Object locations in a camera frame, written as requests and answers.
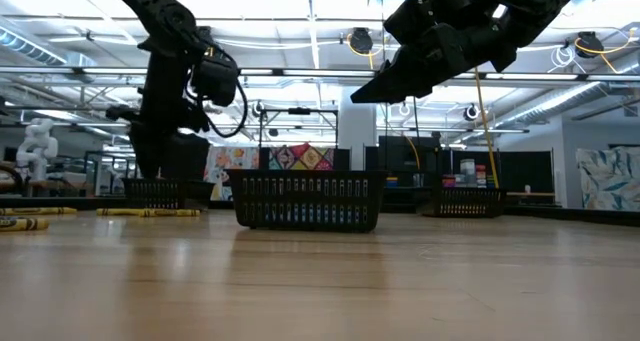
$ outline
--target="white robot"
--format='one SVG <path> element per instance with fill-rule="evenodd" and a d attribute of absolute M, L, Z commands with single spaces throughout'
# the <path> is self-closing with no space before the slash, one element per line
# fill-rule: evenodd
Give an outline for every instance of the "white robot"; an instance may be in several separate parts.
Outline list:
<path fill-rule="evenodd" d="M 58 155 L 58 140 L 51 137 L 51 128 L 51 119 L 33 119 L 27 126 L 24 142 L 16 155 L 16 171 L 23 180 L 46 180 L 47 160 Z"/>

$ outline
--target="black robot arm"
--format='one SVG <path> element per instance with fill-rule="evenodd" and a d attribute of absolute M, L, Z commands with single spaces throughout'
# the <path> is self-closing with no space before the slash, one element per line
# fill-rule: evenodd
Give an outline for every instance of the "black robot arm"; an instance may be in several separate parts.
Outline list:
<path fill-rule="evenodd" d="M 571 0 L 406 0 L 384 23 L 401 44 L 392 62 L 356 91 L 356 103 L 402 102 L 491 62 L 501 72 Z M 506 7 L 492 17 L 499 5 Z"/>
<path fill-rule="evenodd" d="M 149 51 L 150 57 L 140 112 L 116 107 L 107 116 L 131 122 L 129 136 L 141 173 L 145 178 L 155 178 L 165 154 L 184 143 L 177 133 L 179 127 L 198 132 L 209 131 L 211 126 L 222 137 L 239 132 L 246 120 L 246 96 L 240 88 L 245 109 L 238 129 L 221 134 L 204 112 L 203 102 L 225 107 L 233 102 L 239 86 L 236 62 L 214 43 L 210 28 L 198 27 L 193 14 L 178 1 L 122 1 L 149 33 L 138 47 Z M 189 81 L 197 96 L 189 92 Z"/>

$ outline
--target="yellow crayon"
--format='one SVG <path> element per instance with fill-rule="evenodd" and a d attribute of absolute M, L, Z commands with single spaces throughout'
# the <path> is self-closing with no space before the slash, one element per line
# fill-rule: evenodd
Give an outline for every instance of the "yellow crayon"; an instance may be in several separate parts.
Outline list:
<path fill-rule="evenodd" d="M 28 207 L 28 208 L 8 208 L 0 209 L 0 216 L 21 216 L 21 215 L 65 215 L 74 214 L 78 210 L 69 207 Z"/>
<path fill-rule="evenodd" d="M 195 217 L 200 216 L 200 210 L 165 210 L 165 209 L 144 209 L 139 214 L 140 217 Z"/>
<path fill-rule="evenodd" d="M 49 228 L 49 221 L 30 218 L 0 218 L 0 232 L 3 231 L 35 231 Z"/>
<path fill-rule="evenodd" d="M 97 209 L 98 216 L 140 216 L 144 209 Z"/>

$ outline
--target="black basket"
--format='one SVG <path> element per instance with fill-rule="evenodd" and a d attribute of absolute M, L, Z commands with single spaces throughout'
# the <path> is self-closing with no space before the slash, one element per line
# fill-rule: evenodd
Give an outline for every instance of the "black basket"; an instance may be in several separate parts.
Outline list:
<path fill-rule="evenodd" d="M 203 181 L 123 179 L 127 204 L 133 208 L 208 208 L 213 184 Z"/>
<path fill-rule="evenodd" d="M 498 217 L 504 211 L 506 190 L 482 188 L 440 188 L 423 211 L 434 217 Z"/>
<path fill-rule="evenodd" d="M 250 228 L 370 232 L 384 172 L 227 170 L 238 223 Z"/>

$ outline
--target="ceiling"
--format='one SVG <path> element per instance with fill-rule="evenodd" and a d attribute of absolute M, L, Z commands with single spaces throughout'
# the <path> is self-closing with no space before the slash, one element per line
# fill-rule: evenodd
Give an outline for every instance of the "ceiling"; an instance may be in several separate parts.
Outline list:
<path fill-rule="evenodd" d="M 378 69 L 385 59 L 392 58 L 398 47 L 390 35 L 383 35 L 381 20 L 389 16 L 403 0 L 178 1 L 194 13 L 199 25 L 213 28 L 214 38 L 242 68 L 370 70 Z M 574 40 L 577 33 L 584 30 L 596 32 L 609 49 L 626 44 L 630 37 L 629 30 L 640 21 L 638 6 L 638 0 L 576 0 L 533 44 L 519 52 L 518 60 L 505 72 L 589 73 L 602 70 L 604 63 L 600 58 L 575 58 L 557 67 L 557 58 L 566 60 L 565 56 L 557 55 L 557 47 L 563 45 L 565 40 Z M 11 27 L 42 47 L 63 55 L 69 52 L 83 54 L 93 60 L 95 66 L 145 67 L 148 61 L 148 53 L 137 49 L 135 45 L 135 42 L 147 37 L 147 32 L 121 0 L 0 0 L 0 15 Z M 354 54 L 343 42 L 354 27 L 367 27 L 371 31 L 374 51 L 380 51 L 372 57 L 371 63 L 369 57 Z M 624 50 L 611 54 L 610 60 L 615 62 L 636 51 L 637 47 L 637 43 L 630 42 Z M 38 65 L 2 47 L 0 63 Z M 481 65 L 480 70 L 492 72 L 493 68 L 486 64 Z M 35 102 L 39 106 L 46 106 L 47 102 L 58 101 L 58 105 L 68 106 L 75 103 L 96 110 L 76 112 L 73 117 L 83 122 L 102 123 L 106 122 L 103 110 L 108 105 L 137 105 L 140 96 L 136 87 L 144 81 L 140 76 L 103 76 L 92 84 L 42 75 L 2 77 L 0 75 L 0 91 L 11 89 L 14 92 L 12 95 L 15 96 L 15 92 L 23 95 L 14 97 L 14 104 L 34 105 Z M 17 84 L 16 77 L 28 84 Z M 112 81 L 120 85 L 110 88 L 101 86 L 101 83 L 106 85 Z M 353 86 L 343 81 L 276 77 L 244 79 L 252 105 L 260 100 L 265 105 L 278 108 L 302 106 L 335 109 L 343 97 L 343 88 Z M 125 82 L 131 82 L 134 86 L 122 87 Z M 44 91 L 33 92 L 29 85 L 39 85 Z M 502 86 L 492 83 L 483 87 L 482 94 L 490 119 L 495 120 L 550 89 L 548 85 L 511 83 Z M 420 127 L 479 127 L 478 124 L 469 125 L 462 117 L 463 109 L 471 103 L 477 103 L 477 91 L 472 84 L 437 87 L 432 95 L 417 100 Z M 240 110 L 237 103 L 222 110 L 221 114 L 211 114 L 211 117 L 214 122 L 231 127 L 239 118 Z M 384 110 L 384 107 L 378 107 L 379 128 L 387 126 Z M 388 110 L 389 126 L 412 127 L 415 124 L 413 112 L 412 102 L 406 106 L 391 106 Z M 250 117 L 249 124 L 255 125 L 257 122 L 257 118 Z M 278 137 L 271 137 L 273 141 L 303 139 L 330 142 L 334 137 L 330 127 L 326 129 L 331 120 L 317 115 L 282 115 L 273 122 L 273 125 L 307 127 L 307 130 L 282 130 Z M 124 135 L 126 128 L 117 126 L 101 126 L 98 129 L 111 135 Z M 100 133 L 96 133 L 96 136 L 107 137 Z M 255 138 L 257 131 L 249 128 L 231 141 L 252 142 Z"/>

